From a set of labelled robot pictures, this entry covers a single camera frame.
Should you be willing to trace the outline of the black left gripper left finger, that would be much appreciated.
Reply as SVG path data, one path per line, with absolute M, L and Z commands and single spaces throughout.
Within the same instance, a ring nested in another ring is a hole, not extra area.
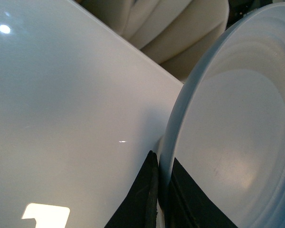
M 149 151 L 128 194 L 105 227 L 155 228 L 158 185 L 157 155 Z

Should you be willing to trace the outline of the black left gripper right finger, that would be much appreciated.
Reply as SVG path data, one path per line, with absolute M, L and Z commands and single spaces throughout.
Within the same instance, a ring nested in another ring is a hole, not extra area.
M 236 227 L 207 197 L 177 159 L 174 159 L 168 193 L 165 223 L 169 228 Z

